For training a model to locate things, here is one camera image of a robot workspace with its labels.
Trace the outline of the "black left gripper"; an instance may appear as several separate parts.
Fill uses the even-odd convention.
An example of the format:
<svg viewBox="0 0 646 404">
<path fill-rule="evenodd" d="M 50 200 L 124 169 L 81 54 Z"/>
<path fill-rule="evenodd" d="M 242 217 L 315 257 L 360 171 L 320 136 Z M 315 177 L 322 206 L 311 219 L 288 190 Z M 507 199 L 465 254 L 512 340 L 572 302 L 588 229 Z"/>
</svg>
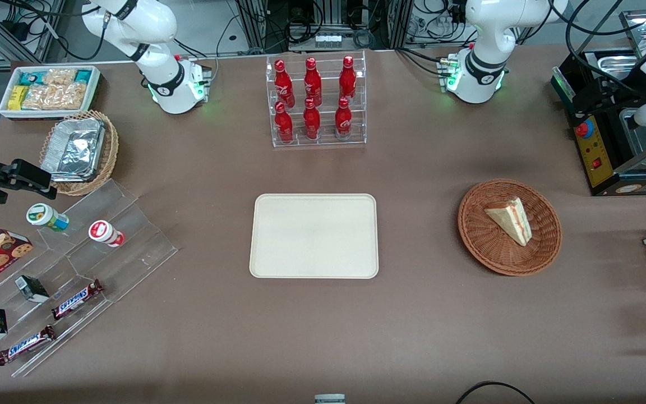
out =
<svg viewBox="0 0 646 404">
<path fill-rule="evenodd" d="M 589 117 L 621 107 L 641 107 L 646 103 L 646 75 L 628 75 L 615 84 L 609 77 L 596 76 L 573 85 L 574 117 Z"/>
</svg>

